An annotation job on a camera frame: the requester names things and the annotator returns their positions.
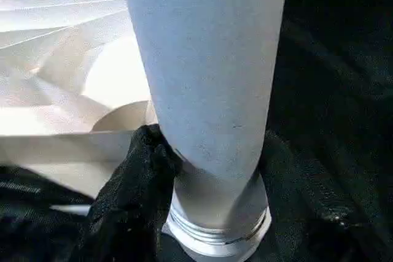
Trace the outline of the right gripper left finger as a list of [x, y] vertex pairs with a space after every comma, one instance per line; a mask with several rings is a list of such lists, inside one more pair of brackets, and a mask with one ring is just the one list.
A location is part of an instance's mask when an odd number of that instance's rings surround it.
[[138, 128], [91, 205], [71, 261], [157, 261], [181, 166], [158, 124]]

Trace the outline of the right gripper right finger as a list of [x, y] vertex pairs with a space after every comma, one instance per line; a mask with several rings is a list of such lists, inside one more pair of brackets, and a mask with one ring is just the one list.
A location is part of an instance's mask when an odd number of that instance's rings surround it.
[[368, 220], [320, 162], [267, 131], [259, 169], [279, 261], [374, 261]]

